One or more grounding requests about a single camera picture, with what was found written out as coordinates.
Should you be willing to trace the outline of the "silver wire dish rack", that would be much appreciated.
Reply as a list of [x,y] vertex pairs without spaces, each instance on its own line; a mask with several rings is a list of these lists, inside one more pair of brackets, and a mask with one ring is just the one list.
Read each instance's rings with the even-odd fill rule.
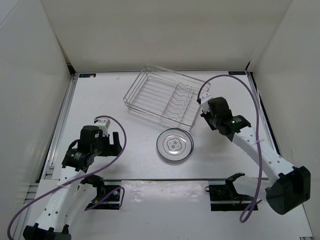
[[131,111],[190,131],[201,111],[197,99],[203,83],[196,77],[148,63],[123,101]]

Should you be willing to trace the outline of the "white plate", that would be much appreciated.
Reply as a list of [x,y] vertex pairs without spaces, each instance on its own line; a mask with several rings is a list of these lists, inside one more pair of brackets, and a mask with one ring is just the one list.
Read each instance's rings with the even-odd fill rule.
[[156,140],[156,149],[160,157],[170,164],[179,164],[193,152],[192,136],[181,128],[169,128]]

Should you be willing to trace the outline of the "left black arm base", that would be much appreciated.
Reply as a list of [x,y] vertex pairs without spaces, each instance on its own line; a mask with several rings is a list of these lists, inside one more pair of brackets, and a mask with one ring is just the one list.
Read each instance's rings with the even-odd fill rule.
[[125,188],[119,184],[104,185],[99,195],[88,204],[85,211],[119,210],[123,205],[125,192]]

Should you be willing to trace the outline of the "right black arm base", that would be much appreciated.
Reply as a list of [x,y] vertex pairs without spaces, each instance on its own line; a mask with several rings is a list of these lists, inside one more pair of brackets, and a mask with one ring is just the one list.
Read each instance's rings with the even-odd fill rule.
[[241,212],[251,203],[253,197],[239,194],[234,186],[234,181],[244,175],[244,173],[238,172],[221,183],[208,182],[204,191],[209,193],[212,212]]

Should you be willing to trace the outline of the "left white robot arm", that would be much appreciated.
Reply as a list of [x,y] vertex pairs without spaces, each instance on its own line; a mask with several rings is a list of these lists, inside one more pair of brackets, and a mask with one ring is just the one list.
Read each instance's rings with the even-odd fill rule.
[[57,190],[49,194],[49,200],[33,225],[23,230],[26,240],[70,240],[70,227],[77,216],[84,212],[93,200],[105,194],[102,177],[88,175],[95,157],[118,157],[122,152],[118,132],[108,134],[106,126],[86,125],[79,139],[68,147],[57,181]]

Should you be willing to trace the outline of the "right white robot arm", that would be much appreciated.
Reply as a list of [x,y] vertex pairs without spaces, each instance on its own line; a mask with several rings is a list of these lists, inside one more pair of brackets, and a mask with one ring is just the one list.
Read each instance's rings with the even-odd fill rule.
[[305,166],[294,166],[260,141],[246,118],[232,114],[225,98],[206,93],[197,102],[211,130],[240,147],[265,173],[270,184],[262,186],[259,198],[276,213],[284,215],[310,199],[311,173]]

